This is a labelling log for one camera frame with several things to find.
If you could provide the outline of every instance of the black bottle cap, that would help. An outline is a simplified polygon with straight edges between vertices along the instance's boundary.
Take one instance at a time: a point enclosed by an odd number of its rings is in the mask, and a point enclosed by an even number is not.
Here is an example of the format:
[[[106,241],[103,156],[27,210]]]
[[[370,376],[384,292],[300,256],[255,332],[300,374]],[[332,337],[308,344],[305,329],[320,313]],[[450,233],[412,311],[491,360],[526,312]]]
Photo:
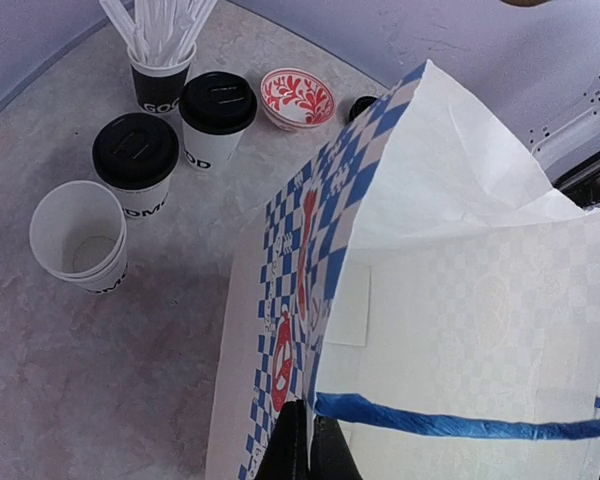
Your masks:
[[[226,72],[209,72],[187,83],[180,96],[185,122],[209,135],[230,135],[247,128],[258,110],[247,81]]]
[[[373,102],[375,102],[378,97],[360,97],[349,110],[349,123],[353,122],[358,115],[364,112],[367,108],[369,108]]]
[[[129,113],[104,127],[93,143],[93,164],[112,187],[142,190],[167,178],[178,161],[176,132],[164,120]]]

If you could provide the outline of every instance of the white paper cup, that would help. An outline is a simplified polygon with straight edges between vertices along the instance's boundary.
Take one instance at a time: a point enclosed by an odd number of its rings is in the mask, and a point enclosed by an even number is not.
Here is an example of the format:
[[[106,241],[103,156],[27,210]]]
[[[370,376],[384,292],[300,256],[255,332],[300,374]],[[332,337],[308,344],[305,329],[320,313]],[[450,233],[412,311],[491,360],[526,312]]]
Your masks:
[[[209,135],[183,122],[184,155],[187,163],[201,172],[227,163],[235,152],[244,130],[231,135]]]
[[[80,284],[103,279],[116,259],[126,257],[126,234],[115,195],[79,180],[60,185],[40,201],[31,218],[29,243],[42,268]]]
[[[122,280],[124,280],[127,275],[127,267],[127,247],[126,244],[124,244],[113,261],[101,272],[86,278],[62,278],[62,280],[73,283],[91,293],[109,293],[120,286]]]
[[[167,202],[171,175],[156,185],[142,190],[123,190],[110,186],[111,191],[123,205],[125,215],[130,218],[144,218],[155,215]]]
[[[178,137],[171,126],[146,113],[131,113],[105,126],[93,144],[98,176],[130,218],[158,213],[178,162]]]
[[[189,165],[211,172],[235,151],[258,109],[247,81],[226,72],[210,72],[187,83],[180,96],[184,153]]]

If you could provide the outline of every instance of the table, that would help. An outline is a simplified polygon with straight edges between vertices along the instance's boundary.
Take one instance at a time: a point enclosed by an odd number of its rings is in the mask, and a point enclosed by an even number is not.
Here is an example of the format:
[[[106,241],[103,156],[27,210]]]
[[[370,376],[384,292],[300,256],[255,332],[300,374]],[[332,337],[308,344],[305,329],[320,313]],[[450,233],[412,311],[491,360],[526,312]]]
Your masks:
[[[221,2],[190,75],[226,70],[254,89],[278,67],[326,81],[337,118],[289,134],[259,113],[230,168],[201,178],[181,159],[159,215],[129,221],[129,273],[93,296],[46,274],[28,225],[55,186],[96,179],[91,145],[137,111],[111,26],[53,65],[0,114],[0,479],[183,480],[204,468],[232,252],[240,229],[382,88],[237,6]],[[167,120],[180,131],[176,114]]]

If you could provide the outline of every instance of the straw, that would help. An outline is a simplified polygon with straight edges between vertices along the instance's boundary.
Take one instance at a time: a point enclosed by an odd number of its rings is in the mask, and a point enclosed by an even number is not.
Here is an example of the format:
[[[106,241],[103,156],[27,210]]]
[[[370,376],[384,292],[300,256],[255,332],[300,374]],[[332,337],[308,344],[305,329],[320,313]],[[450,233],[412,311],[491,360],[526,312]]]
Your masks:
[[[217,0],[134,0],[135,19],[120,0],[99,2],[136,60],[168,67],[191,53]]]
[[[113,26],[125,41],[127,46],[133,49],[134,23],[129,13],[118,0],[99,0],[100,6],[105,11]]]

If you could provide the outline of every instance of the coffee cup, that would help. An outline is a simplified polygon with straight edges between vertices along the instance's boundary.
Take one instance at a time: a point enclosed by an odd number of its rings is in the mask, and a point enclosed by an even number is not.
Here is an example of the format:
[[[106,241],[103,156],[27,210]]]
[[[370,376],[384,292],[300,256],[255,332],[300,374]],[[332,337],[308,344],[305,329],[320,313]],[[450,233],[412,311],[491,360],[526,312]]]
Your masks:
[[[36,207],[33,256],[51,275],[94,293],[115,290],[126,274],[127,224],[120,202],[95,182],[65,183]]]
[[[133,86],[138,105],[149,113],[168,113],[178,106],[178,98],[187,81],[189,66],[196,54],[196,46],[187,57],[176,65],[154,67],[139,62],[131,50],[127,50],[131,62]]]
[[[225,164],[258,102],[247,81],[226,72],[209,72],[187,83],[180,95],[184,154],[189,165],[211,172]]]
[[[147,218],[164,207],[179,143],[173,128],[146,113],[129,113],[105,126],[93,143],[98,176],[130,218]]]

